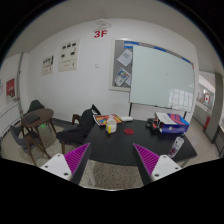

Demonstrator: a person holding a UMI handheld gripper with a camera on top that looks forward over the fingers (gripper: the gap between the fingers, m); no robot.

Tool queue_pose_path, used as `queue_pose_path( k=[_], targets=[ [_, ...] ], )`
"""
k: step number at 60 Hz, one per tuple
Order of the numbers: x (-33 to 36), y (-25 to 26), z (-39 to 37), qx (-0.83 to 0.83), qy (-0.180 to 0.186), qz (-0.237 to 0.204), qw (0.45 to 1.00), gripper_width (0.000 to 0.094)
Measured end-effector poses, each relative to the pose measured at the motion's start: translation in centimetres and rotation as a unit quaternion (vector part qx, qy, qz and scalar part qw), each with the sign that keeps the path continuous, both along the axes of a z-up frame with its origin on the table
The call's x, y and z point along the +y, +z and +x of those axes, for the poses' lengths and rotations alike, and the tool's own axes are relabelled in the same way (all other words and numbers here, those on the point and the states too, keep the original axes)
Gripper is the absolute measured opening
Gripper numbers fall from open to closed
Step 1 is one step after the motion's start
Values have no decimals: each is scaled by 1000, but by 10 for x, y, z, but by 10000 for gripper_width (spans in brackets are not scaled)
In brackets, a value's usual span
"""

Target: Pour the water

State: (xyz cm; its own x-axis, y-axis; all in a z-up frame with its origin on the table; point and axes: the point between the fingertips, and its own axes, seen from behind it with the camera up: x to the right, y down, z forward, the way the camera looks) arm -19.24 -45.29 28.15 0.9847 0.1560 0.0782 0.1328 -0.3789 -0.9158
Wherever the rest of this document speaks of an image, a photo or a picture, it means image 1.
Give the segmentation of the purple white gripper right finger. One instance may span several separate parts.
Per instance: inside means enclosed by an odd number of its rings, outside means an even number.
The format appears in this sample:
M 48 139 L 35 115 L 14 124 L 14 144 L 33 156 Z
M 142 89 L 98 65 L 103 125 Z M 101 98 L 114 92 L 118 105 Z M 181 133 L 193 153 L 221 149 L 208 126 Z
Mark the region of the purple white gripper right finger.
M 133 144 L 134 157 L 144 185 L 181 170 L 181 167 L 167 155 L 157 155 L 151 150 Z

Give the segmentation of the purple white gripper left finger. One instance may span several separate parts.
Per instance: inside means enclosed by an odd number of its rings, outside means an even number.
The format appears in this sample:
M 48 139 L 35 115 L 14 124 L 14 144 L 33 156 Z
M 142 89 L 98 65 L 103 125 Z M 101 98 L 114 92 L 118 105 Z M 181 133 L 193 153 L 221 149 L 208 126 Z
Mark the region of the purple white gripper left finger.
M 79 184 L 91 155 L 91 144 L 86 143 L 67 154 L 56 154 L 41 169 L 74 184 Z

